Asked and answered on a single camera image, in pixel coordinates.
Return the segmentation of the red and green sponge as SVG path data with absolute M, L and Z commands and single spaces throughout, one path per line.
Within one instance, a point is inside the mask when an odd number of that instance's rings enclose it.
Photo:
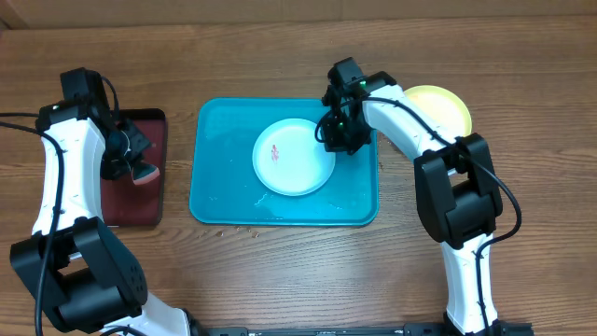
M 138 161 L 131 170 L 132 183 L 135 186 L 148 184 L 151 181 L 158 179 L 160 176 L 160 169 L 153 164 L 145 161 Z

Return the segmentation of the light blue plate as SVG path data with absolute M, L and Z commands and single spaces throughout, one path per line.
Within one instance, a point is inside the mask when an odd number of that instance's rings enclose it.
M 315 139 L 316 124 L 283 119 L 257 138 L 252 154 L 259 181 L 284 196 L 303 196 L 320 189 L 331 177 L 336 154 Z

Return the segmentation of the yellow-green plate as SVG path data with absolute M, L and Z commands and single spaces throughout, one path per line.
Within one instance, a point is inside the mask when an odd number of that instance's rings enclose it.
M 447 89 L 421 85 L 405 90 L 405 95 L 425 114 L 458 136 L 472 134 L 472 118 L 461 98 Z

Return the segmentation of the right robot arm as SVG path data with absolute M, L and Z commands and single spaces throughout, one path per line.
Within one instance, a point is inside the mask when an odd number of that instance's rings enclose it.
M 443 253 L 447 329 L 493 334 L 498 317 L 491 287 L 482 282 L 489 261 L 481 249 L 493 238 L 503 204 L 487 143 L 437 122 L 390 75 L 367 76 L 353 58 L 335 63 L 327 78 L 322 103 L 329 110 L 317 123 L 316 140 L 328 152 L 354 155 L 380 132 L 407 156 L 419 219 Z

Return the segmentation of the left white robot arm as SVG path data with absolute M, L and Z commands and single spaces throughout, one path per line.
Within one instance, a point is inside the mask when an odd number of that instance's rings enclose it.
M 114 233 L 155 225 L 163 206 L 167 124 L 157 108 L 121 110 L 110 81 L 61 74 L 63 98 L 35 114 L 45 150 L 42 202 L 10 263 L 35 299 L 35 323 L 61 332 L 200 335 L 201 324 L 153 295 Z

